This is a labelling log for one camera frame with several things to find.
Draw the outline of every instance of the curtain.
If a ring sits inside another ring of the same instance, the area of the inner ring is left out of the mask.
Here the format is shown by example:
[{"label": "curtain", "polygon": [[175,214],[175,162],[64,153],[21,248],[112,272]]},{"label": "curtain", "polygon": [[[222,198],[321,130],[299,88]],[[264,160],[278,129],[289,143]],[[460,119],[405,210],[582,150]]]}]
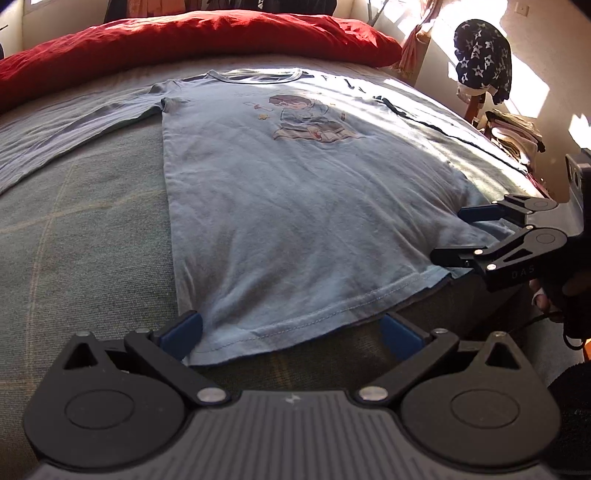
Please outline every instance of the curtain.
[{"label": "curtain", "polygon": [[421,21],[414,27],[402,45],[402,58],[395,65],[396,70],[405,78],[413,75],[417,67],[417,43],[426,43],[430,38],[433,21],[437,18],[443,0],[420,0]]},{"label": "curtain", "polygon": [[184,0],[128,0],[127,17],[145,18],[186,12]]}]

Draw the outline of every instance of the cartoon girl graphic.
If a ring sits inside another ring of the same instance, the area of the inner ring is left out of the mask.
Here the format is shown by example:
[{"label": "cartoon girl graphic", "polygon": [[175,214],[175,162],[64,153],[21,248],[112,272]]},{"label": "cartoon girl graphic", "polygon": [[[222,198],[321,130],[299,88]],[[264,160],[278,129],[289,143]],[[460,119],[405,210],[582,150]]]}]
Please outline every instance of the cartoon girl graphic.
[{"label": "cartoon girl graphic", "polygon": [[335,142],[345,138],[359,138],[344,125],[329,120],[324,115],[329,108],[322,102],[299,95],[274,95],[269,103],[283,107],[280,129],[273,133],[273,139],[305,139],[317,142]]}]

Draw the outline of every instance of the screw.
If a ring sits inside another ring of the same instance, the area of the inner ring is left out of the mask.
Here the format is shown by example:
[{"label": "screw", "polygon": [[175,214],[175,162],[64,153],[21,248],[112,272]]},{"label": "screw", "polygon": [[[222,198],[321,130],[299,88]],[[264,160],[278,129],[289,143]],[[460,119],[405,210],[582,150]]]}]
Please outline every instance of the screw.
[{"label": "screw", "polygon": [[388,398],[388,390],[384,387],[363,387],[359,390],[359,396],[365,401],[382,401]]},{"label": "screw", "polygon": [[203,403],[220,403],[227,397],[228,394],[218,387],[202,388],[197,392],[197,398]]}]

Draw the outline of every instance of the star-patterned cloth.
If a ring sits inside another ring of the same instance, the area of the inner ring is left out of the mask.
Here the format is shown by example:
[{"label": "star-patterned cloth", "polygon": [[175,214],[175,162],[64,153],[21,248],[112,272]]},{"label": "star-patterned cloth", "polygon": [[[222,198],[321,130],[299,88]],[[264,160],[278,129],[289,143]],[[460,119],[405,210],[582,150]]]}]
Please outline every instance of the star-patterned cloth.
[{"label": "star-patterned cloth", "polygon": [[466,103],[472,96],[490,92],[495,105],[511,92],[511,47],[497,28],[484,20],[461,23],[453,37],[458,96]]}]

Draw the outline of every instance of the red pillow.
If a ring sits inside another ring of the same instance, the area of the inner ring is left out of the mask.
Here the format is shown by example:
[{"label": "red pillow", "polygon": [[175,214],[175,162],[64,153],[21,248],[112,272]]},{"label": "red pillow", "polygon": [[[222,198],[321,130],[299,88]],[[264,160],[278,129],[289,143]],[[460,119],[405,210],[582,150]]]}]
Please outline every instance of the red pillow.
[{"label": "red pillow", "polygon": [[224,55],[281,53],[372,67],[401,47],[358,20],[246,10],[117,20],[0,61],[0,113],[48,93],[134,67]]}]

